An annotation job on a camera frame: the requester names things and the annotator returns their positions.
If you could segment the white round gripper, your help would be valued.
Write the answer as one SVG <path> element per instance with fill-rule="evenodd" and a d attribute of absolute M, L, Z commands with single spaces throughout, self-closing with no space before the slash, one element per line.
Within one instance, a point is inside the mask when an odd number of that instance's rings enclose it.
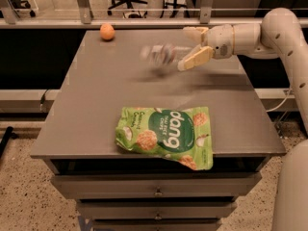
<path fill-rule="evenodd" d="M 190 53 L 184 56 L 177 64 L 179 71 L 186 71 L 209 62 L 212 58 L 227 59 L 233 55 L 234 27 L 226 24 L 208 27 L 184 27 L 184 35 L 197 45 Z"/>

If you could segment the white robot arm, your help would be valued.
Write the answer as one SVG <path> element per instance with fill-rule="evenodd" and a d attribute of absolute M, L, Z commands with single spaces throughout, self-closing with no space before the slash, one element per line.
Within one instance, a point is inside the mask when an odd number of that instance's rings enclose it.
<path fill-rule="evenodd" d="M 233 55 L 280 59 L 308 132 L 308 43 L 292 11 L 273 9 L 257 24 L 186 27 L 183 32 L 196 47 L 180 60 L 181 71 Z M 308 231 L 308 140 L 283 159 L 271 231 Z"/>

